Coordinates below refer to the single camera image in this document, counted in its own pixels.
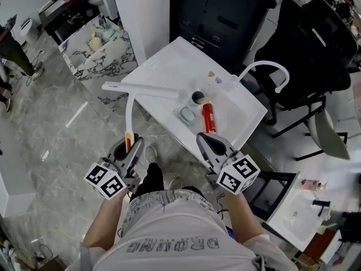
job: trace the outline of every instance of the white marble cabinet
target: white marble cabinet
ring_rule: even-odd
[[[116,34],[96,52],[89,47],[91,26],[101,37],[102,28],[98,17],[73,33],[59,45],[59,50],[72,71],[92,93],[105,104],[115,103],[121,95],[116,92],[102,90],[106,81],[120,82],[137,67],[133,49],[126,31],[107,19]]]

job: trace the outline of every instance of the red bottle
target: red bottle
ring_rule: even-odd
[[[205,130],[207,133],[215,133],[215,123],[214,123],[214,115],[212,105],[210,103],[206,103],[203,105],[203,116],[205,121]]]

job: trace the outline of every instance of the white bar of soap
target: white bar of soap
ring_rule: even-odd
[[[183,108],[179,113],[186,121],[192,122],[195,119],[194,113],[188,107]]]

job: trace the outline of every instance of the black cabinet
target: black cabinet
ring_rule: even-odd
[[[170,40],[182,36],[233,73],[274,0],[170,0]]]

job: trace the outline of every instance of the bottle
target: bottle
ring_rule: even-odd
[[[204,116],[206,132],[215,133],[217,130],[215,129],[213,108],[210,103],[206,103],[205,105],[203,105],[203,116]]]
[[[92,49],[92,51],[96,52],[98,49],[100,49],[103,46],[102,40],[96,36],[96,31],[94,27],[90,27],[91,30],[91,40],[89,41],[89,47]]]

